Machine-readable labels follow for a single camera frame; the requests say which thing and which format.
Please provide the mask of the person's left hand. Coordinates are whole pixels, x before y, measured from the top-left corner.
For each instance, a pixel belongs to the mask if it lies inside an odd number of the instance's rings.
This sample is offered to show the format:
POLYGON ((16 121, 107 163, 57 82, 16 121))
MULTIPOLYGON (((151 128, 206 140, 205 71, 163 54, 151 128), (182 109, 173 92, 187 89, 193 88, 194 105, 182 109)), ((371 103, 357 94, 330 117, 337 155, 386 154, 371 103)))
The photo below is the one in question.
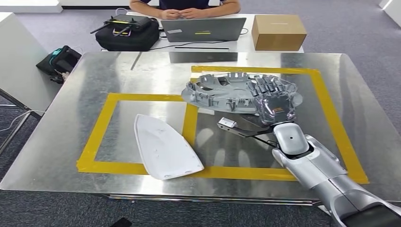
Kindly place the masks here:
POLYGON ((205 18, 205 12, 202 9, 188 8, 179 11, 181 17, 185 19, 205 18))

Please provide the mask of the person's right hand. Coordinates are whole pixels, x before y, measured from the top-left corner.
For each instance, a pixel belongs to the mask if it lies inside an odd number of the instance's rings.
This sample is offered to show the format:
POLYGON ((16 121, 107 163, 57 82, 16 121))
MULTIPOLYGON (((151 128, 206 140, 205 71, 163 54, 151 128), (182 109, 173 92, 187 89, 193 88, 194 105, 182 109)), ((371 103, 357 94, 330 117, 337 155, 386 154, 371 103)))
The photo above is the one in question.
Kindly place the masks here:
POLYGON ((181 11, 177 9, 166 9, 160 11, 160 18, 163 20, 180 19, 183 18, 181 11))

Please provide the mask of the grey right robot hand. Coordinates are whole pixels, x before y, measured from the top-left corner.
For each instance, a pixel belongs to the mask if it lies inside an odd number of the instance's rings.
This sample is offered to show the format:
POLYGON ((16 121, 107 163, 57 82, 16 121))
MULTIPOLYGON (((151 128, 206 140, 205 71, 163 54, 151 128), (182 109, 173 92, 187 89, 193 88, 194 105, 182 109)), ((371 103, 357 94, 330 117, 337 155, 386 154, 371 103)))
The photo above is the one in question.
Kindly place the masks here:
POLYGON ((255 74, 246 84, 261 124, 272 125, 295 119, 295 107, 302 103, 298 100, 296 84, 266 74, 255 74))

